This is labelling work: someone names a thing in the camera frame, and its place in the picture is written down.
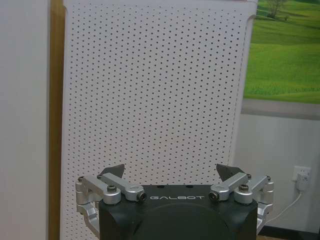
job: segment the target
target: tree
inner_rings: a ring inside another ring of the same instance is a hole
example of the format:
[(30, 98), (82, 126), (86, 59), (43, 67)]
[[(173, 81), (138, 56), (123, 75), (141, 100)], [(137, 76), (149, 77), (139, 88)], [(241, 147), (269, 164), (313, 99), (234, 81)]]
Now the tree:
[(268, 14), (269, 18), (276, 18), (279, 8), (281, 8), (287, 0), (267, 0), (270, 13)]

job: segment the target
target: electrical outlet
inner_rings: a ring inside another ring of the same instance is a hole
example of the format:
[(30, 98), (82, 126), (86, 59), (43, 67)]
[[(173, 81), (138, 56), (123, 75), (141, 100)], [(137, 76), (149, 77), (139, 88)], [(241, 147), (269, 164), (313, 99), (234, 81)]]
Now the electrical outlet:
[(294, 166), (293, 175), (292, 175), (292, 181), (297, 181), (298, 174), (306, 175), (306, 176), (310, 177), (310, 175), (311, 175), (311, 167)]

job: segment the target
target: grey wall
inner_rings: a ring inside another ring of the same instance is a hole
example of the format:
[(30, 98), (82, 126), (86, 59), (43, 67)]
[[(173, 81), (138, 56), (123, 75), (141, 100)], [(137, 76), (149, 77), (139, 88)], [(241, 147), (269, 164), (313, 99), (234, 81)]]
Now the grey wall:
[(234, 164), (275, 181), (271, 218), (298, 195), (294, 166), (311, 167), (311, 182), (296, 205), (268, 225), (317, 233), (320, 227), (320, 121), (245, 115), (240, 117)]
[(47, 238), (48, 0), (0, 4), (0, 239)]

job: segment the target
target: screw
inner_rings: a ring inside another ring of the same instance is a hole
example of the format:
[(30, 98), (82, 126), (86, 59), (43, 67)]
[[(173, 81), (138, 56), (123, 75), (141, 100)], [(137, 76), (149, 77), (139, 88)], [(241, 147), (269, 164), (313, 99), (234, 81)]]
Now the screw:
[(114, 185), (109, 185), (106, 190), (108, 191), (108, 193), (115, 193), (117, 191), (116, 186)]
[(137, 199), (137, 201), (138, 201), (139, 203), (144, 202), (144, 201), (146, 200), (146, 198), (147, 198), (147, 194), (146, 194), (144, 191), (140, 192), (140, 193), (136, 196), (136, 199)]
[(211, 201), (213, 201), (213, 202), (218, 202), (218, 201), (219, 201), (219, 198), (220, 198), (220, 196), (219, 196), (219, 193), (218, 193), (218, 192), (213, 191), (213, 192), (210, 192), (210, 193), (209, 193), (209, 199), (210, 199)]
[(239, 191), (241, 191), (241, 192), (246, 192), (246, 191), (248, 191), (249, 190), (249, 187), (248, 187), (248, 185), (246, 185), (246, 184), (241, 184), (240, 186), (239, 186)]

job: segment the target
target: wooden frame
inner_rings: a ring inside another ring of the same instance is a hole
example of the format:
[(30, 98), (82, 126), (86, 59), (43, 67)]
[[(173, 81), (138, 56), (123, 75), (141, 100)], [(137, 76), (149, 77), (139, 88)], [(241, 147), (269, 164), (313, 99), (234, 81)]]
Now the wooden frame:
[(65, 49), (65, 7), (63, 0), (50, 6), (49, 87), (49, 223), (48, 239), (60, 238), (61, 134)]

